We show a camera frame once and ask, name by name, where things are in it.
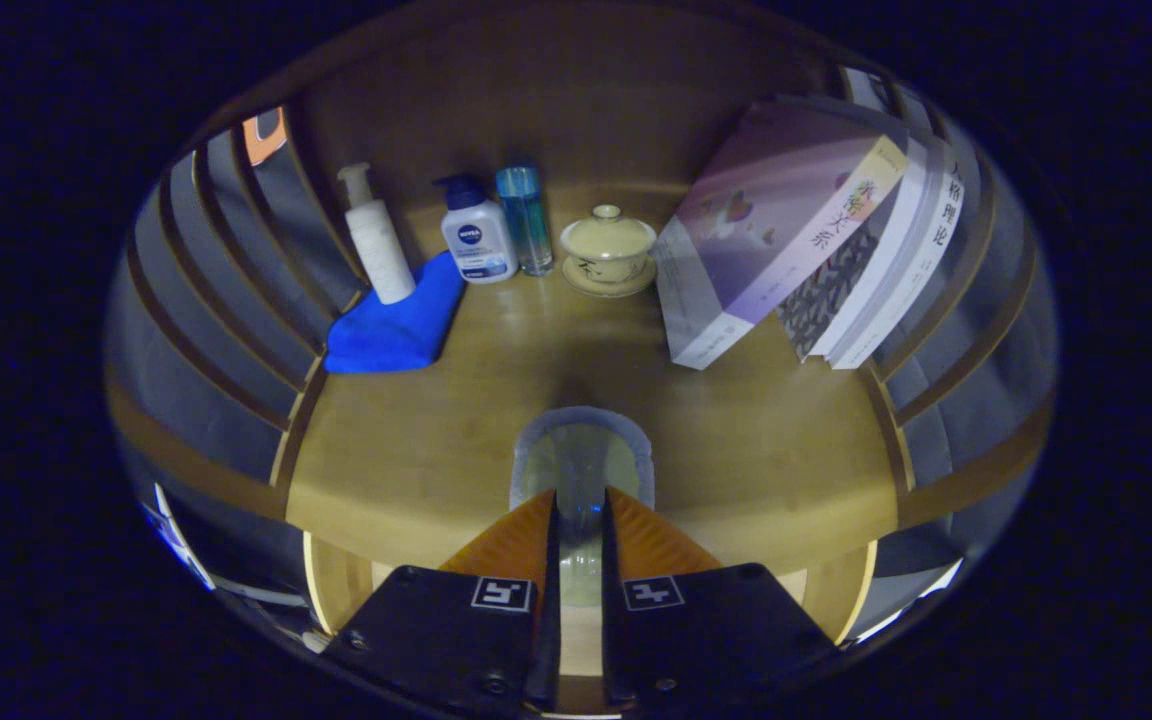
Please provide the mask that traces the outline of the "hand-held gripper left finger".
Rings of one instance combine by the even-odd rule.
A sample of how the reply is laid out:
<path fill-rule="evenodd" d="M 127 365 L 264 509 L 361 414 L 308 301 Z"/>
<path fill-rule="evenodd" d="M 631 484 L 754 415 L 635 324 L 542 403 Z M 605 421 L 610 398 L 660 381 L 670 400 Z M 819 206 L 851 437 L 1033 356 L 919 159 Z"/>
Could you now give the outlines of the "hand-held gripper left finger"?
<path fill-rule="evenodd" d="M 430 714 L 536 717 L 558 702 L 556 492 L 507 511 L 439 568 L 397 566 L 325 659 Z"/>

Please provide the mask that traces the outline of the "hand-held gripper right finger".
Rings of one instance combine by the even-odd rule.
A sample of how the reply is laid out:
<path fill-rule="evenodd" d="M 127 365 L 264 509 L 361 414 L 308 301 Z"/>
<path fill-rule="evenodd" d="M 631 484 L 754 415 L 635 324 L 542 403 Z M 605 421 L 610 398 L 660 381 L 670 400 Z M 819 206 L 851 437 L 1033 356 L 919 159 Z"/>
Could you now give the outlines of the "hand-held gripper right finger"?
<path fill-rule="evenodd" d="M 602 503 L 602 688 L 626 714 L 751 714 L 840 651 L 759 562 L 721 564 L 664 516 Z"/>

